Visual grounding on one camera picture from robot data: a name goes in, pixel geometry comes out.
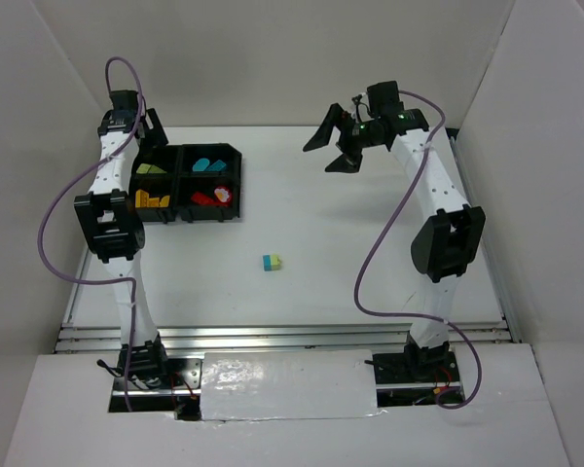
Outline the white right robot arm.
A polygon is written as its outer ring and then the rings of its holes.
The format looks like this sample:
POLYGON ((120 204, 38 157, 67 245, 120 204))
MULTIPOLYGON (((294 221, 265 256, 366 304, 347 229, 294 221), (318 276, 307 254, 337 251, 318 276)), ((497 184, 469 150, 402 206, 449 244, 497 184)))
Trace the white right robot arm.
POLYGON ((304 151, 327 146, 334 131, 340 135, 340 155, 328 173, 359 171, 363 152, 385 147, 401 164, 410 186, 399 201, 397 217, 410 198, 416 198, 422 223, 410 253, 420 276, 419 312, 407 313, 412 325, 404 346, 403 369, 415 378, 427 377, 449 360, 449 321, 460 279, 474 261, 486 214, 472 206, 456 187, 433 145, 437 127, 430 126, 422 110, 408 108, 394 81, 377 83, 352 98, 353 110, 330 105, 304 151))

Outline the teal long lego brick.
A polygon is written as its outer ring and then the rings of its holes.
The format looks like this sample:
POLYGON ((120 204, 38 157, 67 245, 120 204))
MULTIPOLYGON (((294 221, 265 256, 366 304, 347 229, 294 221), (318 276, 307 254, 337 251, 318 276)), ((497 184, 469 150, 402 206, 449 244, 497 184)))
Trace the teal long lego brick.
POLYGON ((208 172, 221 172, 225 171, 227 168, 227 164, 221 160, 217 160, 210 164, 205 170, 208 172))

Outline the yellow lego plate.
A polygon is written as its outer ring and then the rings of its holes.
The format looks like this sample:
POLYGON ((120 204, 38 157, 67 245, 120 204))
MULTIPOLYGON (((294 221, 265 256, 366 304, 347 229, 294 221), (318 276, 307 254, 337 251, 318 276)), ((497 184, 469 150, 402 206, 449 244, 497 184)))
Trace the yellow lego plate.
POLYGON ((149 194, 144 190, 137 190, 134 202, 136 208, 147 208, 149 206, 149 194))

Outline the teal and green lego block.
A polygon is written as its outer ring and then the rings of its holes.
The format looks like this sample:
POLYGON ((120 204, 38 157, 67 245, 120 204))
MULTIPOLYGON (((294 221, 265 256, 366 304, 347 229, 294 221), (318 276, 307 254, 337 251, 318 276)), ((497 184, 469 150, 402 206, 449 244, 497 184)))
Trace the teal and green lego block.
POLYGON ((276 254, 264 255, 262 257, 264 271, 280 270, 282 266, 281 259, 276 254))

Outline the light green curved lego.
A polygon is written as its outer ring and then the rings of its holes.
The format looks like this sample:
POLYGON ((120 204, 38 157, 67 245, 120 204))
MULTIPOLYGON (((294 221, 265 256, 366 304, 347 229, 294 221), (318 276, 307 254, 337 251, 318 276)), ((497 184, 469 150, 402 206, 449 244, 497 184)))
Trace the light green curved lego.
POLYGON ((148 174, 166 174, 166 171, 155 165, 152 165, 148 170, 148 174))

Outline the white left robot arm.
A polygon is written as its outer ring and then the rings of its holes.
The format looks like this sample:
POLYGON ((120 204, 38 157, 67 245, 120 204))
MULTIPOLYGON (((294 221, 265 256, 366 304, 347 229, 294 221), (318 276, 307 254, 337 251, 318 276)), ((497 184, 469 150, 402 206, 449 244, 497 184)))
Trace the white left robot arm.
POLYGON ((168 379, 167 357, 142 286, 144 226, 128 193, 140 139, 149 128, 137 91, 115 90, 110 99, 112 108, 97 130, 102 165, 88 192, 75 197, 74 208, 87 246, 113 281, 121 350, 111 371, 126 385, 160 388, 168 379))

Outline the light green square lego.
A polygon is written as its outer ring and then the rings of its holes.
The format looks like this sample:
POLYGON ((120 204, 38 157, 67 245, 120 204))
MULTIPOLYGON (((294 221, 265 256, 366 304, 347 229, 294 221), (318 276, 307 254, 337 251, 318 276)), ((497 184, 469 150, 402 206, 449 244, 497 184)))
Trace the light green square lego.
POLYGON ((147 163, 142 163, 137 169, 136 169, 136 173, 137 174, 147 174, 149 173, 151 170, 151 165, 147 164, 147 163))

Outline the teal oval lego brick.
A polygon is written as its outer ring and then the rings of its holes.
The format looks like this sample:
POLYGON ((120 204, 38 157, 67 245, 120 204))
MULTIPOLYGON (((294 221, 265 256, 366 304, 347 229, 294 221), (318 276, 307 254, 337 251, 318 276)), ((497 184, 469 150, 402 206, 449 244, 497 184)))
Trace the teal oval lego brick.
POLYGON ((194 172, 203 172, 207 171, 208 167, 210 166, 210 160, 207 158, 201 158, 195 161, 192 166, 192 170, 194 172))

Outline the red flower print lego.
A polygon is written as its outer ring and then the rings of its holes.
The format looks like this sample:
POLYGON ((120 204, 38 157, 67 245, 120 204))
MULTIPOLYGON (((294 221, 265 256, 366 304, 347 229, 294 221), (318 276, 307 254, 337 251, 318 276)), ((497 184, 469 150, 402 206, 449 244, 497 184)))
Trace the red flower print lego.
POLYGON ((233 191, 225 186, 215 188, 213 194, 221 204, 229 204, 233 200, 233 191))

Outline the red long lego brick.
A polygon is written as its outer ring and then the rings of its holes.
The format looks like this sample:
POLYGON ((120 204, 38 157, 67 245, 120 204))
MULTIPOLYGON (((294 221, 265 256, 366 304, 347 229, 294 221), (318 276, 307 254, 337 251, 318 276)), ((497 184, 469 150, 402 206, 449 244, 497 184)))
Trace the red long lego brick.
POLYGON ((191 195, 191 202, 197 205, 216 205, 217 201, 201 192, 194 192, 191 195))

